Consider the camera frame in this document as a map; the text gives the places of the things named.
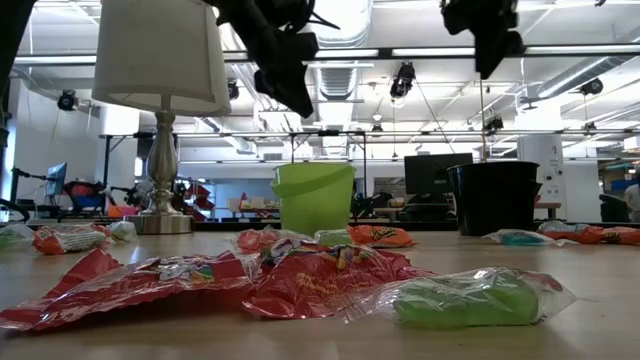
black trash can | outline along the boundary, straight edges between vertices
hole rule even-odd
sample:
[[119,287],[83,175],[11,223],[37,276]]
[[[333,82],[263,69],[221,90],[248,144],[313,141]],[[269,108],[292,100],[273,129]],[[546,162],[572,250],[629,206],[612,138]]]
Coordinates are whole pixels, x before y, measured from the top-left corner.
[[538,164],[524,161],[455,166],[449,177],[461,235],[484,236],[500,229],[530,230],[541,184]]

white lampshade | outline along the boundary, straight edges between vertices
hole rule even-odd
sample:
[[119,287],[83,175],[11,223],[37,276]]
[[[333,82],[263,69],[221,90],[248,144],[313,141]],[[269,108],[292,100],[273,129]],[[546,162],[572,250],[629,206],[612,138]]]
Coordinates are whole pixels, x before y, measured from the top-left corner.
[[231,112],[220,34],[200,0],[103,0],[93,98],[183,116]]

lamp base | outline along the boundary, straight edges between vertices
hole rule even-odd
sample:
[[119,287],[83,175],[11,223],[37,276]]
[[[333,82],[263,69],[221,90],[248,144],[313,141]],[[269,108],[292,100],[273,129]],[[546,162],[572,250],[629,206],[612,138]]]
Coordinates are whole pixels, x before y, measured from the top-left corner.
[[138,235],[170,235],[191,233],[193,217],[187,215],[141,214],[125,216],[132,222]]

table lamp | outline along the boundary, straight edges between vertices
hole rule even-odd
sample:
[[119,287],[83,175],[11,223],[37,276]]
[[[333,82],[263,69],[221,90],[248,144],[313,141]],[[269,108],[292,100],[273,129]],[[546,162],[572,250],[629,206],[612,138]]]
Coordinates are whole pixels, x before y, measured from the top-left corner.
[[171,206],[178,173],[176,115],[231,112],[216,18],[199,0],[106,0],[102,5],[93,98],[156,114],[147,158],[149,208],[126,221],[140,234],[191,232],[191,216]]

computer monitor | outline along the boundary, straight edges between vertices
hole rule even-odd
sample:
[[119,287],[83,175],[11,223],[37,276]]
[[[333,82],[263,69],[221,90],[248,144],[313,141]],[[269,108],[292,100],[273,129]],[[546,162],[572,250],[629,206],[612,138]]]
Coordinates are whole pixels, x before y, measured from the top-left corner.
[[50,167],[47,172],[46,196],[62,195],[64,178],[67,176],[67,163]]
[[404,158],[407,194],[442,194],[451,192],[447,169],[473,163],[473,154],[419,155]]

